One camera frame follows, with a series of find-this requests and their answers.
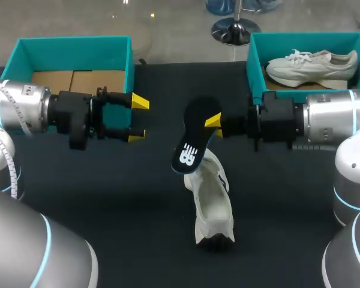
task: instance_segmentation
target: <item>black insole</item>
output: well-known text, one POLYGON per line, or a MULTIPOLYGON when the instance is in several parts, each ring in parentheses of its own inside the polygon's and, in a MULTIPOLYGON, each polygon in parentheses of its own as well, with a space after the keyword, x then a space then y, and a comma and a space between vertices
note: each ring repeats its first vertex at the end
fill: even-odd
POLYGON ((184 112, 185 134, 176 147, 172 169, 181 174, 194 172, 203 160, 209 140, 218 127, 205 127, 205 121, 219 114, 219 102, 209 96, 191 100, 184 112))

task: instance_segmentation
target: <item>cardboard lining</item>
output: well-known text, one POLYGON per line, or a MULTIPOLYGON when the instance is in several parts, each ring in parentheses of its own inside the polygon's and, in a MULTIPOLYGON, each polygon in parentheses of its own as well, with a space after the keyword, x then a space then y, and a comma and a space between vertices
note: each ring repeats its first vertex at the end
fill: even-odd
POLYGON ((107 87, 109 92, 123 92, 125 71, 35 71, 32 83, 44 85, 53 94, 71 91, 96 95, 98 87, 107 87))

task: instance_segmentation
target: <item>black tablecloth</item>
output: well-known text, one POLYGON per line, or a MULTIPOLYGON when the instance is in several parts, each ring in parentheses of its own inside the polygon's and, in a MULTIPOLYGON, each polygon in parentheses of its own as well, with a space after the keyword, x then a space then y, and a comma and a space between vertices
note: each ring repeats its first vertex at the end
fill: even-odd
POLYGON ((135 92, 151 101, 134 125, 145 140, 91 140, 71 151, 67 137, 15 136, 25 203, 91 243, 99 288, 322 286, 321 259, 338 226, 332 213, 333 152, 288 151, 245 136, 218 139, 232 192, 236 244, 210 253, 194 244, 194 203, 170 166, 192 97, 218 97, 225 115, 245 113, 245 63, 139 65, 135 92))

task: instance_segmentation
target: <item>white shoe upper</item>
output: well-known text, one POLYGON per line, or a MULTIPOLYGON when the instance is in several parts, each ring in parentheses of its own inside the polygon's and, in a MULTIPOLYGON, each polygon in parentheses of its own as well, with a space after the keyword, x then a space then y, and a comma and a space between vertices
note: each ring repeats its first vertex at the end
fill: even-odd
POLYGON ((221 163, 209 149, 199 168, 184 175, 184 183, 194 196, 196 243, 218 233, 235 241, 228 181, 221 163))
POLYGON ((350 80, 358 67, 358 54, 336 55, 328 51, 315 54, 299 52, 285 58, 273 59, 266 72, 270 76, 287 80, 350 80))

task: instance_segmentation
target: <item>gray floor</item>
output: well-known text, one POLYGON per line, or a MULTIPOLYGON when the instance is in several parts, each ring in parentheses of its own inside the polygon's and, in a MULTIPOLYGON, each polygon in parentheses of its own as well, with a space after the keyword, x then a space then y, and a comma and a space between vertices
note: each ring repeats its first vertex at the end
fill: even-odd
MULTIPOLYGON (((132 22, 151 31, 152 47, 145 57, 149 63, 247 58, 248 47, 227 47, 210 36, 212 24, 223 17, 207 12, 205 0, 125 1, 0 0, 0 65, 17 38, 119 34, 132 22)), ((284 0, 277 11, 242 16, 256 21, 264 32, 359 31, 360 0, 284 0)))

